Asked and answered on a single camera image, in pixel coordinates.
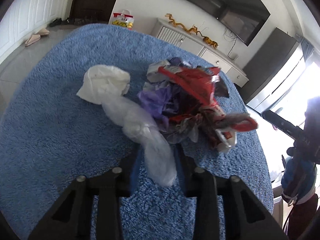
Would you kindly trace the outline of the blue and white gloved right hand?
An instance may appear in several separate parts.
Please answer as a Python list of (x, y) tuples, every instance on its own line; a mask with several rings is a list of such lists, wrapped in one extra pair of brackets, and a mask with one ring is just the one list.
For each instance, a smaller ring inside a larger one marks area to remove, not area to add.
[(284, 174), (281, 179), (282, 198), (288, 206), (307, 202), (316, 192), (316, 164), (299, 157), (282, 157)]

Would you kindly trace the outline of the maroon sleeved right forearm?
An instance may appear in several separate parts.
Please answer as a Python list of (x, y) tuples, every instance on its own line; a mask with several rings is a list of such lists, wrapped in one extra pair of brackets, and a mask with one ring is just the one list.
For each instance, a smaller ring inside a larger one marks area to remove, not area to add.
[(298, 239), (310, 224), (317, 211), (318, 195), (315, 193), (303, 204), (294, 205), (289, 215), (287, 236), (289, 239)]

